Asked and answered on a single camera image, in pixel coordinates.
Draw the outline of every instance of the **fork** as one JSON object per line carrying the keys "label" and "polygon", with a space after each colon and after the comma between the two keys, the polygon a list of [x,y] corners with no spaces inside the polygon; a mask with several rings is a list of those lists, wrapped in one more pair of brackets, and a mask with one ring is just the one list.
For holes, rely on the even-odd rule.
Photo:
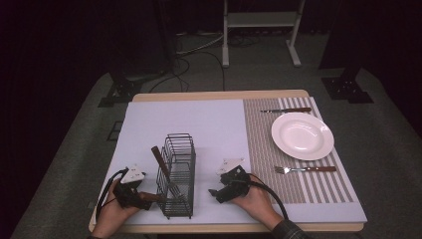
{"label": "fork", "polygon": [[301,167],[301,168],[274,166],[274,170],[277,173],[281,173],[281,174],[286,174],[291,171],[337,171],[337,169],[334,166]]}

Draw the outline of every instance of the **white plate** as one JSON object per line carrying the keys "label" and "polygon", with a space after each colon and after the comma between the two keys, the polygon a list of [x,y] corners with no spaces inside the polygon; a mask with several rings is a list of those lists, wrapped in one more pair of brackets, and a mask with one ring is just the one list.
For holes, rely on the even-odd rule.
{"label": "white plate", "polygon": [[283,152],[302,160],[325,157],[334,147],[334,137],[328,126],[304,113],[281,115],[273,122],[271,135]]}

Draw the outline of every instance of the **hand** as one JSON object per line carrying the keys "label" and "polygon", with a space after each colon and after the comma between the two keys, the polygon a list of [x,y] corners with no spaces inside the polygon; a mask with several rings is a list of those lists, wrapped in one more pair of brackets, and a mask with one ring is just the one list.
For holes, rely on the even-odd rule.
{"label": "hand", "polygon": [[97,225],[91,234],[92,236],[100,238],[110,237],[130,216],[140,210],[137,207],[122,208],[120,204],[118,204],[112,191],[119,181],[120,179],[115,180],[108,190],[105,205],[102,209],[99,220],[97,221]]}
{"label": "hand", "polygon": [[[256,176],[252,175],[251,180],[260,183]],[[246,196],[236,197],[232,199],[232,202],[243,208],[252,218],[263,223],[271,231],[284,220],[274,210],[268,192],[260,187],[251,186]]]}

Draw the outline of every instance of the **knife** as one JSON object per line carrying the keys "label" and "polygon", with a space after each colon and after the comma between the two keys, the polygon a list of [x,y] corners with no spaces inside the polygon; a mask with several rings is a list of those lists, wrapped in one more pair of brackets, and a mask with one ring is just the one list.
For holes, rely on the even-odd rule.
{"label": "knife", "polygon": [[277,109],[277,110],[263,110],[262,113],[292,113],[292,112],[310,112],[311,108],[291,108],[291,109]]}

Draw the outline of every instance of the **table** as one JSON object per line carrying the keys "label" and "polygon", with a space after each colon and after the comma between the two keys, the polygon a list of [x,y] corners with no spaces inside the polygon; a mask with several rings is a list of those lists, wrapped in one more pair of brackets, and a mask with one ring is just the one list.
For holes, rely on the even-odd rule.
{"label": "table", "polygon": [[305,0],[300,0],[298,11],[296,12],[244,12],[229,13],[228,0],[224,0],[224,25],[223,25],[223,62],[225,68],[229,67],[229,28],[244,27],[293,27],[292,37],[286,41],[289,53],[295,67],[300,67],[298,53],[295,48],[295,41],[298,35],[299,25],[301,24],[302,14],[304,12]]}
{"label": "table", "polygon": [[[236,109],[234,109],[232,106],[236,105],[239,100],[242,101],[255,101],[255,100],[259,100],[259,99],[291,99],[291,98],[309,98],[309,94],[306,91],[303,90],[287,90],[287,91],[251,91],[251,92],[205,92],[205,93],[169,93],[169,94],[141,94],[141,95],[136,95],[133,98],[133,102],[134,103],[141,103],[142,107],[144,108],[143,112],[146,113],[148,111],[150,111],[150,114],[154,114],[153,110],[157,109],[159,110],[162,107],[168,107],[168,106],[175,106],[177,108],[177,106],[180,106],[180,104],[189,104],[189,106],[191,108],[195,108],[196,107],[200,107],[197,109],[201,109],[202,105],[201,104],[219,104],[218,106],[224,107],[226,106],[228,109],[230,109],[229,112],[226,112],[227,114],[232,114],[233,116],[236,114]],[[128,111],[126,113],[126,120],[125,122],[128,120],[128,124],[131,124],[131,116],[130,115],[130,111]],[[226,120],[224,118],[215,118],[213,119],[216,122],[219,122],[221,120]],[[138,123],[141,122],[142,120],[136,119],[134,122]],[[154,135],[148,134],[147,133],[148,129],[145,128],[144,131],[142,132],[144,134],[143,137],[148,137],[148,140],[150,140],[148,143],[149,144],[154,144],[154,143],[161,143],[161,140],[155,140]],[[125,137],[131,137],[132,133],[130,134],[126,134]],[[193,137],[194,141],[197,140],[197,144],[199,145],[198,151],[197,151],[197,155],[200,155],[201,153],[205,154],[207,152],[207,148],[204,148],[203,143],[201,144],[200,138],[198,137]],[[119,158],[126,158],[126,155],[124,157],[122,157],[122,153],[125,154],[127,151],[131,151],[131,150],[140,150],[142,151],[142,149],[139,149],[140,147],[142,147],[142,142],[140,141],[139,143],[136,142],[135,145],[139,145],[139,146],[133,146],[133,145],[125,145],[127,144],[131,144],[133,143],[133,138],[129,138],[129,141],[132,142],[124,142],[125,140],[127,140],[127,138],[120,138],[118,143],[117,143],[117,148],[116,148],[116,152],[113,156],[113,159],[111,161],[110,164],[110,168],[108,170],[107,173],[107,177],[105,178],[105,181],[107,181],[107,179],[109,178],[109,176],[111,174],[113,174],[114,172],[116,172],[116,169],[119,168],[121,169],[124,166],[124,163],[119,162],[118,159]],[[230,153],[231,151],[237,151],[240,152],[244,150],[244,148],[242,147],[234,147],[234,148],[230,148],[230,150],[227,150],[225,153]],[[141,156],[142,158],[146,158],[148,157],[147,154],[143,154]],[[200,163],[198,163],[198,159],[197,159],[197,172],[201,170],[201,168],[198,169],[198,166],[200,166]],[[340,170],[343,170],[343,167],[341,164],[338,165]],[[153,187],[149,187],[151,185],[154,185],[155,183],[155,176],[151,175],[151,176],[147,176],[145,177],[146,179],[144,179],[144,181],[142,182],[141,186],[144,186],[143,188],[141,188],[141,190],[145,190],[148,191],[149,190],[153,190]],[[209,185],[206,186],[202,186],[203,184],[208,183],[204,181],[204,177],[198,177],[196,176],[195,178],[195,182],[196,180],[198,180],[198,183],[195,184],[195,187],[199,187],[195,189],[195,193],[197,191],[202,191],[205,190],[206,188],[209,188]],[[218,188],[218,182],[216,184],[213,184],[212,186],[214,186],[214,188],[219,189]],[[141,212],[140,216],[138,218],[133,218],[133,220],[129,220],[125,225],[123,225],[120,229],[120,232],[131,232],[131,233],[236,233],[236,232],[267,232],[267,228],[265,228],[263,225],[251,220],[246,213],[242,214],[241,211],[234,211],[233,213],[236,214],[232,220],[237,220],[236,218],[239,217],[239,215],[242,217],[242,220],[240,220],[240,222],[234,222],[234,223],[227,223],[223,220],[220,220],[219,223],[208,223],[206,222],[207,217],[213,217],[215,216],[213,214],[214,210],[207,210],[207,208],[224,208],[222,210],[233,210],[232,207],[235,207],[234,205],[230,205],[230,204],[218,204],[218,202],[216,202],[216,200],[214,198],[212,198],[211,196],[209,196],[207,194],[208,192],[206,192],[204,195],[200,194],[199,196],[195,194],[195,200],[196,198],[200,198],[200,200],[198,199],[198,202],[195,201],[195,205],[194,205],[194,216],[192,217],[192,219],[174,219],[174,218],[170,218],[169,220],[166,219],[162,214],[160,215],[159,213],[155,212]],[[355,197],[354,191],[351,188],[350,189],[350,194],[351,197]],[[213,205],[207,205],[206,203],[204,203],[205,201],[212,201],[215,202],[215,204]],[[301,223],[299,222],[298,225],[303,228],[305,231],[359,231],[363,228],[363,224],[366,221],[366,218],[364,216],[363,210],[360,206],[360,204],[358,202],[353,202],[353,203],[340,203],[340,205],[334,205],[333,208],[332,204],[329,203],[322,203],[322,204],[315,204],[315,205],[311,205],[311,207],[315,207],[318,206],[322,209],[326,208],[329,210],[343,210],[344,207],[350,207],[352,208],[352,211],[356,211],[356,212],[352,212],[356,213],[357,216],[353,217],[352,220],[347,221],[347,220],[342,220],[339,219],[339,221],[325,221],[325,222],[318,222],[318,219],[316,217],[316,219],[314,219],[314,222],[308,222],[308,223]],[[306,208],[306,207],[310,207],[309,205],[305,204],[287,204],[286,205],[288,211],[292,210],[292,211],[296,211],[297,209],[295,208]],[[300,214],[300,213],[294,213],[294,215],[291,215],[291,218],[295,218],[295,214]],[[90,222],[90,229],[93,230],[95,227],[95,214],[93,214],[92,220]],[[148,216],[148,223],[139,223],[139,220],[146,220],[145,217]],[[226,217],[229,217],[229,219],[227,220],[231,220],[230,219],[231,214],[226,215]]]}

